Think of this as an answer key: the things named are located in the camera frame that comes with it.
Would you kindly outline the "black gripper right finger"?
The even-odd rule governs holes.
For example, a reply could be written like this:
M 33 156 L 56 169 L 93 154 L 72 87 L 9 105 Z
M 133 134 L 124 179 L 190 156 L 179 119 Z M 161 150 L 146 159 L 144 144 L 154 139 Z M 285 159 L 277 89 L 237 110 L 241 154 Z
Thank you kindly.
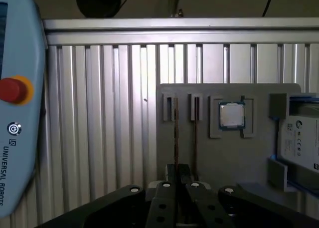
M 255 195 L 225 186 L 214 193 L 191 177 L 187 164 L 178 165 L 180 183 L 192 211 L 204 228 L 317 228 L 316 219 Z

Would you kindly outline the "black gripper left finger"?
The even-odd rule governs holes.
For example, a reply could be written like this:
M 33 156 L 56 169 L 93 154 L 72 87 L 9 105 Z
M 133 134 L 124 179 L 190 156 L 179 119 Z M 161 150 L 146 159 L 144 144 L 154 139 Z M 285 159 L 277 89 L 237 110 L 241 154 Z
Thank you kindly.
M 173 228 L 176 169 L 167 164 L 164 181 L 144 189 L 127 185 L 40 225 L 42 228 Z

